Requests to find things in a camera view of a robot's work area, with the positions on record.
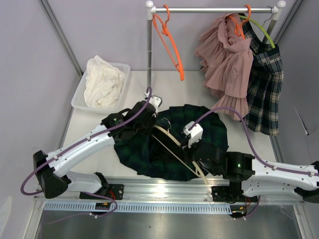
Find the gray floor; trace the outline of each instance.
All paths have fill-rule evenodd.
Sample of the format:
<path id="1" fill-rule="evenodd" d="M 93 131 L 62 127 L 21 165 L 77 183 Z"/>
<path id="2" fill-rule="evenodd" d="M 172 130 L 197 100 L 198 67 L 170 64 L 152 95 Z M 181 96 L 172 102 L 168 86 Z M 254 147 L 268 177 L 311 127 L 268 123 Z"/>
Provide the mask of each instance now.
<path id="1" fill-rule="evenodd" d="M 37 239 L 301 239 L 292 206 L 260 206 L 244 220 L 228 215 L 114 213 L 94 219 L 44 211 Z"/>

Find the white plastic basket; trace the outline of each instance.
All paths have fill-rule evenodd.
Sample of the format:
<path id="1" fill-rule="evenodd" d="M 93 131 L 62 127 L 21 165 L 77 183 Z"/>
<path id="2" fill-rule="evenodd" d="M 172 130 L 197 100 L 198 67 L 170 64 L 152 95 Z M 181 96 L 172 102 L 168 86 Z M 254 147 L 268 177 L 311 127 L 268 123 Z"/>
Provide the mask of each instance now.
<path id="1" fill-rule="evenodd" d="M 104 114 L 104 115 L 108 115 L 110 113 L 119 111 L 119 106 L 120 106 L 120 103 L 123 99 L 123 92 L 125 92 L 125 88 L 126 88 L 128 80 L 129 80 L 129 74 L 130 74 L 131 68 L 127 64 L 114 63 L 114 62 L 109 62 L 109 63 L 112 66 L 118 68 L 120 71 L 122 71 L 126 75 L 124 82 L 123 82 L 122 91 L 121 91 L 120 97 L 119 97 L 116 105 L 113 108 L 104 108 L 104 109 L 103 108 L 91 108 L 91 107 L 88 107 L 86 105 L 85 100 L 84 100 L 84 91 L 86 89 L 86 76 L 88 75 L 88 73 L 87 73 L 87 71 L 85 71 L 82 78 L 81 78 L 81 81 L 78 85 L 78 88 L 75 91 L 73 99 L 71 101 L 72 107 L 74 107 L 76 109 L 83 110 L 83 111 Z"/>

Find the tabletop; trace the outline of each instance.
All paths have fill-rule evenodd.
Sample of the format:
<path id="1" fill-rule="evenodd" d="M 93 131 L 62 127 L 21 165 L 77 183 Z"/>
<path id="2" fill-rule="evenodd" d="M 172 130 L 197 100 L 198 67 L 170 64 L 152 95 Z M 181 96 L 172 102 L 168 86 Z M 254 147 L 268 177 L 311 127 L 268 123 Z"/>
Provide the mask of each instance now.
<path id="1" fill-rule="evenodd" d="M 184 81 L 179 79 L 179 73 L 175 71 L 154 71 L 154 76 L 152 82 L 153 94 L 163 98 L 159 111 L 168 110 L 170 106 L 183 106 L 184 104 L 205 106 L 210 109 L 218 101 L 217 98 L 211 95 L 208 89 L 202 86 L 204 80 L 202 72 L 186 71 Z M 120 104 L 120 110 L 132 108 L 136 102 L 144 100 L 147 86 L 146 71 L 131 71 L 127 84 Z M 94 129 L 106 116 L 74 109 L 67 129 L 64 146 Z M 227 128 L 228 151 L 252 154 L 242 123 L 232 120 L 229 115 L 223 113 L 219 113 L 219 117 Z M 276 161 L 269 136 L 252 132 L 251 130 L 249 130 L 249 135 L 256 152 L 262 159 Z M 72 171 L 80 173 L 101 172 L 106 177 L 150 178 L 144 175 L 137 175 L 136 171 L 122 165 L 112 147 L 96 152 L 76 165 Z"/>

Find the pink dress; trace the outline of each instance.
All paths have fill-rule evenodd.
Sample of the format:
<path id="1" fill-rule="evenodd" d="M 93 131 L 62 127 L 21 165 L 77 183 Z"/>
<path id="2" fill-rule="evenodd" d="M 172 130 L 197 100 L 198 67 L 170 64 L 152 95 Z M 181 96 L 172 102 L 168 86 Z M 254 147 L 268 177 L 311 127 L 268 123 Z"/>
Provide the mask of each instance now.
<path id="1" fill-rule="evenodd" d="M 227 16 L 232 15 L 237 22 L 236 14 L 226 14 L 216 19 L 212 27 L 201 34 L 201 43 L 195 55 L 203 58 L 200 61 L 205 73 L 203 86 L 210 88 L 220 100 L 212 109 L 228 106 L 237 110 L 242 117 L 248 114 L 246 100 L 249 74 L 253 62 L 253 53 L 249 49 L 251 39 L 243 39 L 235 34 L 235 23 Z M 229 110 L 219 110 L 229 114 L 234 120 L 239 117 Z"/>

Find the plaid skirt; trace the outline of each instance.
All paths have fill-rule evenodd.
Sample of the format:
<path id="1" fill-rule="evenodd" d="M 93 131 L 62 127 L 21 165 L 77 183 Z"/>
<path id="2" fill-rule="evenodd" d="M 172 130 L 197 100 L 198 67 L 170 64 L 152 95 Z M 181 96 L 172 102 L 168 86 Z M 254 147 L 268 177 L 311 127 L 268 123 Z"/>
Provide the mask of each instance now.
<path id="1" fill-rule="evenodd" d="M 250 22 L 243 25 L 246 38 L 251 38 L 250 49 L 255 54 L 248 84 L 249 113 L 246 125 L 254 132 L 278 135 L 278 102 L 284 79 L 279 47 L 263 44 Z"/>
<path id="2" fill-rule="evenodd" d="M 182 133 L 184 126 L 208 111 L 206 107 L 192 105 L 170 107 L 167 111 L 159 112 L 156 124 L 165 129 L 169 128 L 169 133 L 181 142 L 185 139 Z M 200 122 L 200 126 L 203 128 L 202 142 L 212 143 L 224 151 L 228 149 L 227 129 L 218 114 L 208 115 Z M 116 143 L 114 149 L 120 162 L 137 171 L 139 175 L 177 181 L 188 181 L 197 177 L 151 136 L 137 133 L 129 140 Z M 195 171 L 191 162 L 184 162 Z"/>

